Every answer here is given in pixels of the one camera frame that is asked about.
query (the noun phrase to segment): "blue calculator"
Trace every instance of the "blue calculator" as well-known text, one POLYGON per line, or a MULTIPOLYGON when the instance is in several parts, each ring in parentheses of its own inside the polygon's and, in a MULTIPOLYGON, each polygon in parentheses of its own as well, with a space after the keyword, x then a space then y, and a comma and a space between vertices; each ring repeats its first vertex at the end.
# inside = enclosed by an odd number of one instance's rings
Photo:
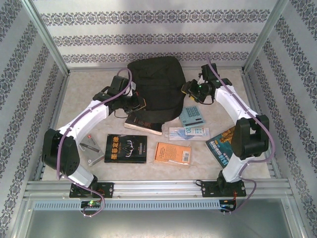
POLYGON ((205 124, 205 120, 196 106, 183 108, 179 118, 183 127, 194 127, 205 124))

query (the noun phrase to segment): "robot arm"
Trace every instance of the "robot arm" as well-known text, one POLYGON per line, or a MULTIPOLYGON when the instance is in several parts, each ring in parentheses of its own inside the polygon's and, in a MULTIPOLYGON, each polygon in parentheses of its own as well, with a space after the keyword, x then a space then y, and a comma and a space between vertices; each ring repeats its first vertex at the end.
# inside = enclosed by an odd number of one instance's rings
POLYGON ((101 92, 96 94, 89 106, 74 120, 58 130, 49 129, 44 136, 43 163, 57 170, 58 147, 63 135, 70 129, 62 144, 59 169, 62 174, 77 184, 93 189, 97 184, 97 177, 80 165, 78 146, 84 136, 95 125, 106 119, 114 110, 122 108, 126 113, 130 113, 131 111, 145 107, 144 99, 134 93, 134 83, 117 99, 102 104, 102 102, 117 95, 127 87, 128 81, 126 78, 115 76, 111 86, 104 88, 101 92), (70 128, 75 121, 77 121, 75 126, 70 128))
MULTIPOLYGON (((217 73, 216 65, 213 63, 211 66, 217 73)), ((219 177, 224 178, 226 183, 238 182, 241 180, 239 173, 242 167, 248 161, 268 150, 268 136, 251 115, 256 117, 267 129, 269 128, 268 118, 252 111, 237 95, 232 83, 227 78, 222 79, 226 84, 224 87, 207 64, 202 66, 202 74, 199 76, 199 81, 193 79, 187 82, 183 86, 182 92, 189 94, 198 103, 203 103, 207 96, 211 96, 212 102, 214 100, 219 102, 232 118, 235 123, 231 140, 233 155, 219 177)))

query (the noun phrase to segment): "floral pattern wall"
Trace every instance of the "floral pattern wall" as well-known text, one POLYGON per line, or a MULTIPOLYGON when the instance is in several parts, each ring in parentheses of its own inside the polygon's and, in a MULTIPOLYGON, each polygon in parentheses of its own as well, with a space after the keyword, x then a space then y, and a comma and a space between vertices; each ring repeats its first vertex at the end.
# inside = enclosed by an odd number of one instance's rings
POLYGON ((34 0, 69 68, 176 56, 244 65, 276 0, 34 0))
POLYGON ((0 0, 0 238, 10 237, 64 75, 19 0, 0 0))
POLYGON ((317 237, 317 1, 291 0, 249 72, 308 237, 317 237))

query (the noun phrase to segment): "book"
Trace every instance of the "book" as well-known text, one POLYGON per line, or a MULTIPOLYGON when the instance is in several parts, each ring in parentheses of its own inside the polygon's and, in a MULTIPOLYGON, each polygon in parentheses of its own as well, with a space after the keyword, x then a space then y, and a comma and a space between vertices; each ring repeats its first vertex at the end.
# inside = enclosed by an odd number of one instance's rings
POLYGON ((155 162, 189 166, 191 148, 159 142, 155 152, 155 162))
POLYGON ((232 127, 225 132, 215 136, 214 138, 206 141, 208 149, 212 152, 213 156, 223 168, 227 166, 233 154, 231 140, 234 128, 235 127, 232 127))
POLYGON ((105 163, 146 163, 147 139, 146 135, 109 134, 105 163))
POLYGON ((144 131, 155 135, 162 135, 162 123, 149 123, 136 118, 135 115, 130 114, 124 123, 124 127, 133 130, 144 131))
POLYGON ((209 140, 208 127, 170 127, 169 140, 209 140))

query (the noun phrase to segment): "gray floor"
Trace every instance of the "gray floor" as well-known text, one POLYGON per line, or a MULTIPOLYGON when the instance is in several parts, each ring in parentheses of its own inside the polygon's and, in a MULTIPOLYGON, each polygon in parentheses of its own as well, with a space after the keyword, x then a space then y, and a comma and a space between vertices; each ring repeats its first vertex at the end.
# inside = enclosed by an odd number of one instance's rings
POLYGON ((232 216, 215 210, 34 211, 28 238, 289 238, 279 200, 251 200, 232 216))

